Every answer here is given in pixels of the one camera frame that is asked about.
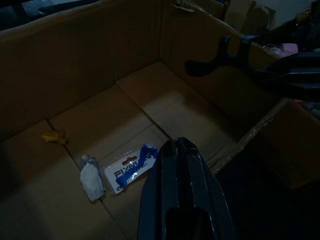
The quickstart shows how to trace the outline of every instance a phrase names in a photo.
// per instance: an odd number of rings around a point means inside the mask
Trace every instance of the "white plastic packaging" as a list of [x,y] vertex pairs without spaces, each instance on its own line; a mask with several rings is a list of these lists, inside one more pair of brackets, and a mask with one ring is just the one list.
[[106,166],[103,173],[112,192],[119,194],[127,185],[152,168],[157,154],[158,150],[152,145],[143,145],[127,152],[113,164]]

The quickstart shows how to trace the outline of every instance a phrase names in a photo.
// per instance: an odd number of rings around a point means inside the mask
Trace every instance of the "crumpled paper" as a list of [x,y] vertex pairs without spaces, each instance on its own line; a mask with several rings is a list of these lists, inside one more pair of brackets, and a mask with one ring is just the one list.
[[105,194],[98,163],[94,157],[90,157],[89,155],[82,156],[80,181],[83,190],[91,201],[97,200]]

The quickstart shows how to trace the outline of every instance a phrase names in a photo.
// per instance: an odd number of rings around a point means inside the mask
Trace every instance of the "cardboard box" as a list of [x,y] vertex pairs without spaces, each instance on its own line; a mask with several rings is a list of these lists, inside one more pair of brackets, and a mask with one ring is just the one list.
[[[319,179],[319,122],[295,102],[229,67],[186,75],[185,61],[212,60],[222,36],[238,51],[232,27],[171,0],[103,0],[1,32],[1,236],[136,239],[147,174],[90,203],[81,156],[104,167],[176,137],[194,142],[213,173],[250,143],[294,186]],[[249,60],[262,69],[276,59],[254,44]],[[68,144],[44,143],[50,129]]]
[[232,0],[225,22],[242,34],[259,35],[275,27],[276,11],[255,0]]

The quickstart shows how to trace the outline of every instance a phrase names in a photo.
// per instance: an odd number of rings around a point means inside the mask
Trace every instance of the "robotic claw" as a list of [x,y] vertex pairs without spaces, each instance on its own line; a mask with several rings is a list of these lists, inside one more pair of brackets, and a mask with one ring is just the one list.
[[142,190],[137,239],[236,239],[217,180],[184,137],[159,151]]

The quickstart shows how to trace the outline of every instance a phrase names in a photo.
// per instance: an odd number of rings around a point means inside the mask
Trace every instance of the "cardboard bottom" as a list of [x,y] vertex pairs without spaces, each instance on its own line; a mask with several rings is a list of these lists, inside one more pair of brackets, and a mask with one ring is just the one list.
[[[105,167],[143,144],[159,149],[170,138],[186,137],[212,165],[236,143],[232,125],[160,62],[48,121],[0,145],[1,160],[13,169],[3,181],[17,183],[1,199],[3,239],[133,240],[147,175],[92,203],[80,184],[82,155]],[[65,148],[41,139],[50,126],[66,132]]]

